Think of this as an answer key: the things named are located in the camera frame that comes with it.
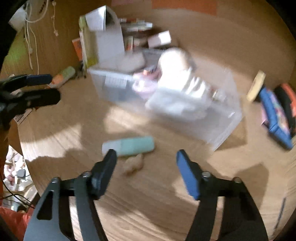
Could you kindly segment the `mint green tube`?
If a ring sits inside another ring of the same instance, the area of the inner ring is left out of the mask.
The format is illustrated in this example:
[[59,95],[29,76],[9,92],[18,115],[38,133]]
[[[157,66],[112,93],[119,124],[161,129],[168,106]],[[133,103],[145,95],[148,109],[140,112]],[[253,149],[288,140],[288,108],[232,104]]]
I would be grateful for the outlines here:
[[118,157],[136,156],[138,154],[149,153],[155,148],[152,136],[122,138],[107,141],[102,144],[102,154],[107,154],[111,149],[115,150]]

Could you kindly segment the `white drawstring pouch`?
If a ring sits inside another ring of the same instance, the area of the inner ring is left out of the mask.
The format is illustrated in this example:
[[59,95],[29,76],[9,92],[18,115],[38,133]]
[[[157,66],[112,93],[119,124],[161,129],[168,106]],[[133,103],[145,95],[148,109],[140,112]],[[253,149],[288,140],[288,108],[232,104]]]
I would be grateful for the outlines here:
[[157,90],[145,103],[145,108],[179,121],[205,118],[212,101],[207,94],[192,97],[182,92]]

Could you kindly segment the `white cotton pad stack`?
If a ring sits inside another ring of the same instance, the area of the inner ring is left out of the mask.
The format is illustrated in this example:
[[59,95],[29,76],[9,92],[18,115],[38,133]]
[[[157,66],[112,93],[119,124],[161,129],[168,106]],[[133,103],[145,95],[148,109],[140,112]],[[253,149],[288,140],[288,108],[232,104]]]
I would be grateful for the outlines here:
[[192,65],[187,52],[180,48],[169,48],[158,61],[161,77],[157,89],[181,92],[192,74]]

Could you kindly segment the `receipt paper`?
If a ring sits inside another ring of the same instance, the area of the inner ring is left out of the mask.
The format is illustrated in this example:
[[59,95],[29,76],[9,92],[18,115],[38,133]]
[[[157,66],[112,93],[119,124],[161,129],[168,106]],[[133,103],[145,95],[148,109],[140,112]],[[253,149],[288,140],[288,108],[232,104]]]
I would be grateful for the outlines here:
[[15,116],[14,120],[17,123],[17,125],[20,125],[28,117],[28,115],[31,112],[32,112],[32,109],[27,109],[23,114],[18,114],[17,116]]

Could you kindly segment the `green orange lotion tube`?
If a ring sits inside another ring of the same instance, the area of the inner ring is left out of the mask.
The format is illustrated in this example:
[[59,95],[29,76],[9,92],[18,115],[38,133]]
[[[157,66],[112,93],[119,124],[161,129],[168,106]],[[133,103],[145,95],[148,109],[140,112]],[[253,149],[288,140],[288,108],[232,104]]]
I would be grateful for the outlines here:
[[53,77],[52,81],[48,86],[50,88],[60,88],[63,84],[65,84],[69,79],[74,77],[76,74],[76,70],[72,66],[68,66],[64,70],[62,70],[59,74]]

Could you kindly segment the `orange booklet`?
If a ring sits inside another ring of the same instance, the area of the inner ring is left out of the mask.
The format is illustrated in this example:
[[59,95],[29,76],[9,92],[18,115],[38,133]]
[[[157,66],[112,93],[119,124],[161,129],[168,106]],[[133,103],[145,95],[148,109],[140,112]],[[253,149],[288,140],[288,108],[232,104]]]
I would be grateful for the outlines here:
[[82,61],[83,56],[82,56],[82,46],[81,46],[80,38],[72,40],[72,44],[74,46],[74,49],[75,49],[75,52],[76,52],[76,55],[77,55],[79,61]]

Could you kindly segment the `white paper box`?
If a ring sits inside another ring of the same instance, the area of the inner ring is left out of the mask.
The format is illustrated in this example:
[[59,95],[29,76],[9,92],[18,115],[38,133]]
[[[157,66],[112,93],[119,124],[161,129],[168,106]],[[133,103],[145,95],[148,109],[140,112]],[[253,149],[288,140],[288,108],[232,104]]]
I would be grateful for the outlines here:
[[95,53],[98,66],[102,69],[114,69],[125,55],[125,46],[120,25],[109,25],[105,31],[95,31]]

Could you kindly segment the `blue patterned pencil case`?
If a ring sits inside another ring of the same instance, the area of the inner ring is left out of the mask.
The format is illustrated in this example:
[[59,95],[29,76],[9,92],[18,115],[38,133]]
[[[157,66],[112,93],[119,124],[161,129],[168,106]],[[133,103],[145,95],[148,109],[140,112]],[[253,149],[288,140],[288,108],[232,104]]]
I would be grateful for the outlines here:
[[269,135],[283,148],[291,150],[293,144],[288,128],[287,117],[276,95],[273,91],[263,87],[258,96],[265,114],[265,121],[262,123],[267,126]]

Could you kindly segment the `clear plastic storage bin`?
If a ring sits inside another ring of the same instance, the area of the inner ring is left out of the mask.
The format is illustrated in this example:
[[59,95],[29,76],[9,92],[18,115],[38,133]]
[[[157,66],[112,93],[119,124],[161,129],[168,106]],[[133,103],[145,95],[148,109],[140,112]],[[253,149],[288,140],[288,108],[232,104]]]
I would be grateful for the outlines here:
[[218,149],[242,120],[231,70],[179,48],[138,49],[88,69],[98,96]]

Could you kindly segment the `black orange round case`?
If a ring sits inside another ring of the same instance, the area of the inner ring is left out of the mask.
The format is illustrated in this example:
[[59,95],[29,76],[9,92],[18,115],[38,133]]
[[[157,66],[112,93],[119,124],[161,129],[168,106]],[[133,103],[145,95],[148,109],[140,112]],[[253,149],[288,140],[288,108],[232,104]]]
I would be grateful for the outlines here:
[[290,135],[293,138],[295,136],[295,91],[288,83],[282,83],[274,89],[274,93],[285,112]]

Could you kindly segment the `stack of books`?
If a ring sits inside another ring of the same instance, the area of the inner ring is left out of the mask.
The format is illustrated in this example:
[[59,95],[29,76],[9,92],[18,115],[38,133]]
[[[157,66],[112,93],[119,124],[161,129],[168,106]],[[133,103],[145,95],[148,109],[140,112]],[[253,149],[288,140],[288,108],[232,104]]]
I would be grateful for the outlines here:
[[125,51],[133,48],[147,47],[147,39],[153,33],[153,23],[138,18],[121,18],[119,23],[122,30]]

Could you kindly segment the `small white pink box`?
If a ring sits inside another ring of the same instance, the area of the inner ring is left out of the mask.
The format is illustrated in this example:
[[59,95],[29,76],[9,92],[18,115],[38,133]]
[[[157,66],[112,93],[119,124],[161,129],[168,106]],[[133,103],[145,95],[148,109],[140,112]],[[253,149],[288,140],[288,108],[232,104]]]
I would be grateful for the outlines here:
[[169,31],[160,32],[148,37],[147,44],[149,48],[157,48],[171,43],[171,34]]

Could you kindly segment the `orange sticky note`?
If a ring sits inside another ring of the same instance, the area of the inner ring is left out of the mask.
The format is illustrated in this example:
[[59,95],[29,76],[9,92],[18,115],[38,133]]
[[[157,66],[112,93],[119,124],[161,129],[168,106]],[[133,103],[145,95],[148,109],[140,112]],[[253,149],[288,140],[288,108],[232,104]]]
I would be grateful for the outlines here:
[[217,15],[218,1],[213,0],[152,0],[153,9],[186,9],[208,15]]

